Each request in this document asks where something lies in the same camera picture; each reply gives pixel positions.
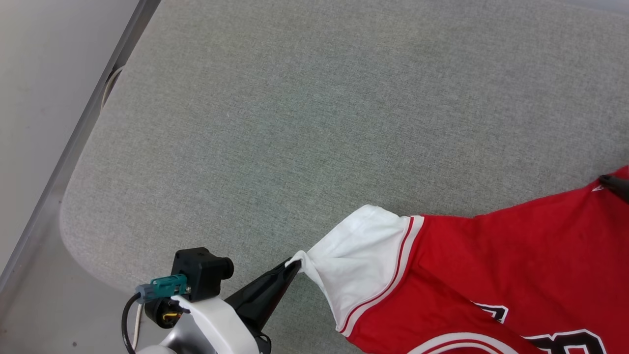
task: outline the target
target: white cable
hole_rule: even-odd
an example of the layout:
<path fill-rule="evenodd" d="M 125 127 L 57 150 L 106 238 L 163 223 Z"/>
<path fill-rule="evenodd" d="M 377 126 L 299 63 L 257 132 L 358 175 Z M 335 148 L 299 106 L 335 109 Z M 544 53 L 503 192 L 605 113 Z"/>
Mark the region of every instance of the white cable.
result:
<path fill-rule="evenodd" d="M 133 350 L 138 346 L 138 337 L 140 334 L 140 318 L 142 318 L 142 310 L 144 304 L 138 305 L 138 312 L 135 314 L 135 329 L 133 330 Z"/>
<path fill-rule="evenodd" d="M 111 93 L 111 89 L 113 89 L 114 81 L 116 81 L 116 78 L 118 77 L 118 75 L 120 75 L 120 73 L 122 72 L 122 68 L 124 67 L 125 66 L 121 66 L 117 68 L 116 71 L 114 71 L 109 77 L 109 80 L 107 80 L 107 83 L 105 84 L 105 91 L 103 92 L 103 98 L 101 100 L 101 110 L 103 110 L 103 107 L 105 107 L 105 101 L 107 101 L 107 98 Z"/>

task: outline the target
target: white fabric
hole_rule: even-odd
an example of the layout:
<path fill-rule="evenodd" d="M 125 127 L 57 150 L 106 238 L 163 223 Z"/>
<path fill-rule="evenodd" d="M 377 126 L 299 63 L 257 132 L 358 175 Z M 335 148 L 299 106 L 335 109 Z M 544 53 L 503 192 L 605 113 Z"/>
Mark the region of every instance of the white fabric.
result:
<path fill-rule="evenodd" d="M 358 317 L 400 281 L 422 223 L 421 216 L 398 217 L 364 205 L 286 265 L 301 260 L 300 272 L 328 299 L 337 331 L 349 336 Z"/>

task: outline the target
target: garment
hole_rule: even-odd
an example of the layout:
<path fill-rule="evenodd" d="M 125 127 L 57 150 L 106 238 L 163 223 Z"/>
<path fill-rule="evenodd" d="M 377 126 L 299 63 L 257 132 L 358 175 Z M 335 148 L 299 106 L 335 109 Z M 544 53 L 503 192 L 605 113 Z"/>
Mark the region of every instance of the garment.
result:
<path fill-rule="evenodd" d="M 597 181 L 471 219 L 366 205 L 289 262 L 367 353 L 624 353 L 628 217 Z"/>

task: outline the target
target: red fabric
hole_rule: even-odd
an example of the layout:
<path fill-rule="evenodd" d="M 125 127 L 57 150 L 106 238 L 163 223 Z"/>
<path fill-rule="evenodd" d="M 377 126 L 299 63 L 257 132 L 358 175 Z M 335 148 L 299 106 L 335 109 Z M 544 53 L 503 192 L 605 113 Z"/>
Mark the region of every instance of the red fabric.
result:
<path fill-rule="evenodd" d="M 471 219 L 426 216 L 404 278 L 348 340 L 367 353 L 408 353 L 477 333 L 520 354 L 627 352 L 629 205 L 597 186 Z M 504 324 L 474 303 L 507 308 Z"/>

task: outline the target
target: teal connector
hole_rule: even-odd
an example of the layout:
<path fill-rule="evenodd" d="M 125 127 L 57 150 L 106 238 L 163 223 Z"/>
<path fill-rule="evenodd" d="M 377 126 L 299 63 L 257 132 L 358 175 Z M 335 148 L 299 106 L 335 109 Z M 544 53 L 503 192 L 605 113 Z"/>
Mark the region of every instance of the teal connector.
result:
<path fill-rule="evenodd" d="M 159 299 L 161 297 L 171 297 L 186 294 L 187 279 L 183 274 L 175 274 L 169 277 L 151 280 L 150 284 L 142 284 L 135 288 L 140 293 L 138 302 L 145 302 Z"/>

